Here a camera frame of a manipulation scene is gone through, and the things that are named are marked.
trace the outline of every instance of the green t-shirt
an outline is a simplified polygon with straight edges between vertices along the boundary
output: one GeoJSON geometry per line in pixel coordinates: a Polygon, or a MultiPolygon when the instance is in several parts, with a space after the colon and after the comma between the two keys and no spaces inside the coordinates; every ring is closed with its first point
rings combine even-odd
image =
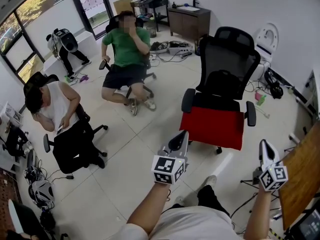
{"type": "MultiPolygon", "coordinates": [[[[136,28],[139,38],[150,47],[150,34],[146,29],[136,28]]],[[[119,67],[125,67],[131,64],[144,64],[144,55],[138,50],[134,40],[123,28],[115,28],[111,30],[102,39],[102,43],[106,46],[113,44],[115,46],[114,64],[119,67]]]]}

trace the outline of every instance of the black shorts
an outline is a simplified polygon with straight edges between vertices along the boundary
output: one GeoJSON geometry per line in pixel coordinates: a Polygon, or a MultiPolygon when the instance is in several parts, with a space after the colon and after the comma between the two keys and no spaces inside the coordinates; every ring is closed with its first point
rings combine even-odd
{"type": "Polygon", "coordinates": [[[103,87],[119,89],[122,86],[131,86],[143,83],[146,78],[147,69],[145,65],[132,64],[125,67],[113,64],[104,79],[103,87]]]}

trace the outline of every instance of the tree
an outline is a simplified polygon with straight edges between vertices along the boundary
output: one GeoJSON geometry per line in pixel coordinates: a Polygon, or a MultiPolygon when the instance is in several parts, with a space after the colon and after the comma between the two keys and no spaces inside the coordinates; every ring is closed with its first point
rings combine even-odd
{"type": "MultiPolygon", "coordinates": [[[[38,18],[42,13],[42,5],[46,0],[26,0],[17,10],[17,14],[23,24],[33,21],[38,18]]],[[[12,13],[1,25],[0,25],[0,47],[1,51],[4,51],[10,41],[15,37],[16,33],[20,30],[19,23],[12,13]],[[10,33],[3,36],[10,28],[10,33]]]]}

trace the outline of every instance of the wooden cabinet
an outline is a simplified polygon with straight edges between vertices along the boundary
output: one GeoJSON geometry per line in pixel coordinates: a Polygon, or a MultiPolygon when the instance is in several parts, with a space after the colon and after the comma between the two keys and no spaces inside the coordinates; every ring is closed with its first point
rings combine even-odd
{"type": "Polygon", "coordinates": [[[196,11],[183,9],[168,9],[170,32],[183,37],[198,40],[203,35],[208,35],[210,30],[211,11],[200,8],[196,11]]]}

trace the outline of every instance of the white tank top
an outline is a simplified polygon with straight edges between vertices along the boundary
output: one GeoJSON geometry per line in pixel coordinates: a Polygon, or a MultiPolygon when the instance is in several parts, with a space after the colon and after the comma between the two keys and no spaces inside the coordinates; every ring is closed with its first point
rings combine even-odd
{"type": "MultiPolygon", "coordinates": [[[[40,110],[44,116],[52,120],[55,132],[58,131],[61,119],[66,115],[70,106],[70,100],[67,99],[60,89],[59,83],[59,81],[55,81],[46,85],[49,88],[51,103],[50,106],[42,107],[40,110]]],[[[69,121],[69,126],[64,129],[63,132],[69,130],[78,121],[79,118],[77,114],[73,113],[69,121]]]]}

